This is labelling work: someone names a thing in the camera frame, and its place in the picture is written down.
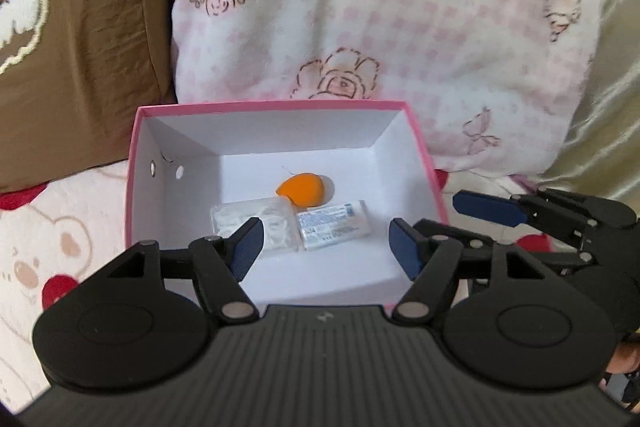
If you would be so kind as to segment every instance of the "pink box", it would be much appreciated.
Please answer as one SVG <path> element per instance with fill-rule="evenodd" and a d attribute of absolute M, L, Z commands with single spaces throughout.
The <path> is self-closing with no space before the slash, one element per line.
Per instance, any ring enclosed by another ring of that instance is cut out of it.
<path fill-rule="evenodd" d="M 212 206 L 269 198 L 292 173 L 333 184 L 330 204 L 364 201 L 372 233 L 314 251 L 263 252 L 241 285 L 268 303 L 396 302 L 410 285 L 389 221 L 447 221 L 417 120 L 404 102 L 303 100 L 140 107 L 129 154 L 127 246 L 184 248 L 213 233 Z M 190 281 L 167 281 L 194 299 Z"/>

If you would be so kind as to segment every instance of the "black mechanical hand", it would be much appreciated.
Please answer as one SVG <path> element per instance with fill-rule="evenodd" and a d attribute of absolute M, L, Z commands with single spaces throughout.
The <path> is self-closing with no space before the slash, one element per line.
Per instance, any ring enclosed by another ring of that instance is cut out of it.
<path fill-rule="evenodd" d="M 535 195 L 510 200 L 462 191 L 455 209 L 467 216 L 508 227 L 534 227 L 574 247 L 575 253 L 538 253 L 535 257 L 606 311 L 619 340 L 640 326 L 640 225 L 623 203 L 540 188 Z"/>
<path fill-rule="evenodd" d="M 598 292 L 622 295 L 620 280 L 635 286 L 626 263 L 633 250 L 622 243 L 638 244 L 636 220 L 610 202 L 594 210 L 586 196 L 543 194 L 508 201 L 464 192 L 455 204 L 529 223 L 577 252 L 528 253 L 433 221 L 394 219 L 389 245 L 414 282 L 391 318 L 382 306 L 285 305 L 258 317 L 238 283 L 262 248 L 257 219 L 227 240 L 202 238 L 184 250 L 133 245 L 39 318 L 34 347 L 52 389 L 19 421 L 635 425 L 597 383 L 619 336 L 610 319 L 619 331 L 634 323 Z M 627 250 L 614 251 L 611 238 Z M 164 288 L 173 278 L 193 281 L 199 307 Z M 461 279 L 488 279 L 488 287 L 451 308 Z"/>

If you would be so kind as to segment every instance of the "makeup sponge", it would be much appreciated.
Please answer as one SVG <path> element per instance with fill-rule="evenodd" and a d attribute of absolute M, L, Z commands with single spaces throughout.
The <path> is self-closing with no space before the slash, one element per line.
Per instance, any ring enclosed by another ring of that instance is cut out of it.
<path fill-rule="evenodd" d="M 291 203 L 302 208 L 320 206 L 324 198 L 324 184 L 317 174 L 304 172 L 285 181 L 276 194 L 289 198 Z"/>

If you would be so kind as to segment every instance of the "blue finger pad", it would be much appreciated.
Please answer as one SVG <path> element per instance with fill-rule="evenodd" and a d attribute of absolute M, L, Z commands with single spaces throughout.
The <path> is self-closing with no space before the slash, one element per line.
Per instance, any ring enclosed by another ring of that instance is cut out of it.
<path fill-rule="evenodd" d="M 395 221 L 389 224 L 389 247 L 409 279 L 420 275 L 422 261 L 418 244 Z"/>
<path fill-rule="evenodd" d="M 229 269 L 236 280 L 244 279 L 253 266 L 264 243 L 264 226 L 259 221 L 247 232 L 234 248 L 233 259 Z"/>
<path fill-rule="evenodd" d="M 527 214 L 510 200 L 461 190 L 453 196 L 453 208 L 465 216 L 477 217 L 505 227 L 527 222 Z"/>

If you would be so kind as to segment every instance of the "white pillow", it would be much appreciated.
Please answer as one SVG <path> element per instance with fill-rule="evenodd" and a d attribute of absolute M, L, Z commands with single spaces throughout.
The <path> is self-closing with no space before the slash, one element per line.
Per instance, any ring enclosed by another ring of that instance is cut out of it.
<path fill-rule="evenodd" d="M 437 168 L 544 171 L 588 73 L 599 0 L 176 0 L 179 102 L 395 98 Z"/>

